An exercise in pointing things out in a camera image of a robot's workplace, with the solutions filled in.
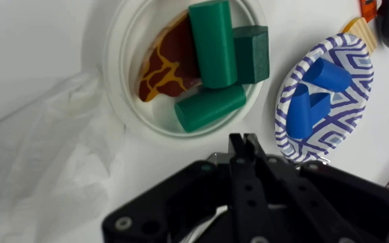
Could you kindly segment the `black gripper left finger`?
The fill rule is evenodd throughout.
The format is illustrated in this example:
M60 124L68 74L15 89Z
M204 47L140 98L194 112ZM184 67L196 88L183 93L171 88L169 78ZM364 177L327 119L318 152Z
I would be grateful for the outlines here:
M256 174L254 146L241 134L230 135L231 215L238 243L269 243L268 208Z

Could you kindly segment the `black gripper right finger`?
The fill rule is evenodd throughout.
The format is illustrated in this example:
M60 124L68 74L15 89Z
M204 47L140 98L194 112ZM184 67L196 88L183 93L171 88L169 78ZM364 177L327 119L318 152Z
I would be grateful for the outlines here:
M256 174L264 196L276 212L283 240L299 243L363 243L364 237L327 201L321 190L300 174L295 163L268 155L254 134L245 142L256 159Z

